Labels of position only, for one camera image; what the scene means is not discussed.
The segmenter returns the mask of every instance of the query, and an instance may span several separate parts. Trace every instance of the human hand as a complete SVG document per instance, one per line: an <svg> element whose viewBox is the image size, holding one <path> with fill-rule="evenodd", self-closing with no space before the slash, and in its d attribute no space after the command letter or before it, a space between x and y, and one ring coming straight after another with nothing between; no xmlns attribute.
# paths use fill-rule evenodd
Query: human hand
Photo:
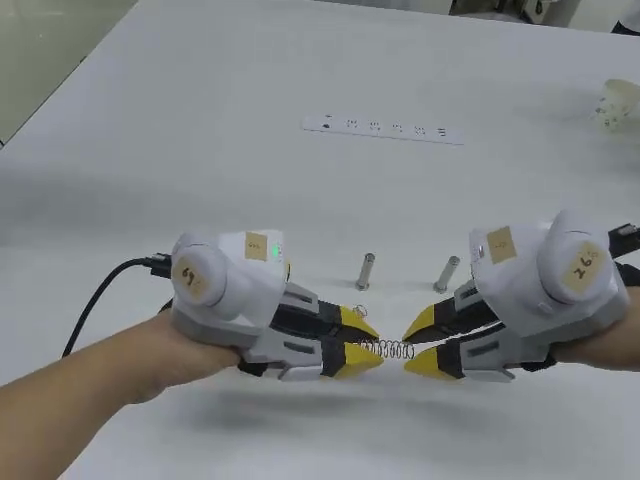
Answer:
<svg viewBox="0 0 640 480"><path fill-rule="evenodd" d="M209 377L240 361L231 349L180 334L171 325L169 310L101 343L131 381L129 403L146 402L165 388Z"/></svg>
<svg viewBox="0 0 640 480"><path fill-rule="evenodd" d="M640 288L629 288L631 306L624 319L588 338L554 345L559 362L608 370L640 371Z"/></svg>

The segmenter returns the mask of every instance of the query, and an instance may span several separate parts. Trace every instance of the metal spring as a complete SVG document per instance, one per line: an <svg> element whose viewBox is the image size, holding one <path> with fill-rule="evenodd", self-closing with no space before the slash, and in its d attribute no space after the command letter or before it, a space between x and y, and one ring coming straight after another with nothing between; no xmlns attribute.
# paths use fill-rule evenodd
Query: metal spring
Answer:
<svg viewBox="0 0 640 480"><path fill-rule="evenodd" d="M365 307L364 305L356 305L355 307L353 307L353 312L357 313L358 315L360 315L362 318L367 318L367 315L369 314L367 312L367 307Z"/></svg>
<svg viewBox="0 0 640 480"><path fill-rule="evenodd" d="M383 358L411 360L416 356L413 344L399 340L363 340L358 345Z"/></svg>

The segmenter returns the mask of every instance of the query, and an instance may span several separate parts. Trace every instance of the power strip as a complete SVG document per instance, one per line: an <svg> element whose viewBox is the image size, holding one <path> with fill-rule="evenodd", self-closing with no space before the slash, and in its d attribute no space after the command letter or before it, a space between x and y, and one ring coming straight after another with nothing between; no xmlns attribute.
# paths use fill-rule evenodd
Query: power strip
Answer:
<svg viewBox="0 0 640 480"><path fill-rule="evenodd" d="M347 135L463 145L459 132L444 127L427 128L410 123L382 122L358 117L336 115L305 117L302 121L302 128L314 132L344 133Z"/></svg>

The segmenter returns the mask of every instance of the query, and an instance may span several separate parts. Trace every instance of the handwritten label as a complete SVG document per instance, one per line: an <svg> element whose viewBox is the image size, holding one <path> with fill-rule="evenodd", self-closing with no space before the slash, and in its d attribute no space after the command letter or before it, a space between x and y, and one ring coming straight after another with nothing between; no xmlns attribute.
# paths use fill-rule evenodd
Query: handwritten label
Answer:
<svg viewBox="0 0 640 480"><path fill-rule="evenodd" d="M504 227L487 235L489 253L493 264L502 263L510 258L517 257L516 247L511 238L511 228Z"/></svg>
<svg viewBox="0 0 640 480"><path fill-rule="evenodd" d="M562 282L577 294L583 294L597 277L605 259L606 255L600 247L591 242L583 242L562 277Z"/></svg>
<svg viewBox="0 0 640 480"><path fill-rule="evenodd" d="M267 236L259 233L247 232L244 243L244 258L248 260L267 261Z"/></svg>
<svg viewBox="0 0 640 480"><path fill-rule="evenodd" d="M171 269L171 278L180 283L194 298L200 300L208 290L209 282L198 272L187 257L180 257Z"/></svg>

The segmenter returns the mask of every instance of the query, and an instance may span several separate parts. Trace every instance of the metal peg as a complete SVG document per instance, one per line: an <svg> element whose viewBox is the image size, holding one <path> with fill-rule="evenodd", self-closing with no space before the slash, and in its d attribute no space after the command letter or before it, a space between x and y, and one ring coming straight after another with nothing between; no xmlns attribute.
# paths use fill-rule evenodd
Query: metal peg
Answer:
<svg viewBox="0 0 640 480"><path fill-rule="evenodd" d="M449 257L449 261L445 265L444 270L442 270L442 273L440 274L440 278L436 283L433 284L433 289L436 292L444 293L447 291L447 285L449 284L449 280L451 280L451 277L453 277L453 272L456 271L456 268L458 268L458 265L460 265L459 257L455 257L455 256Z"/></svg>
<svg viewBox="0 0 640 480"><path fill-rule="evenodd" d="M373 268L373 262L375 259L376 256L373 253L367 253L364 256L364 262L360 269L360 276L356 281L356 288L358 290L362 291L369 288L369 277L371 276L371 269Z"/></svg>

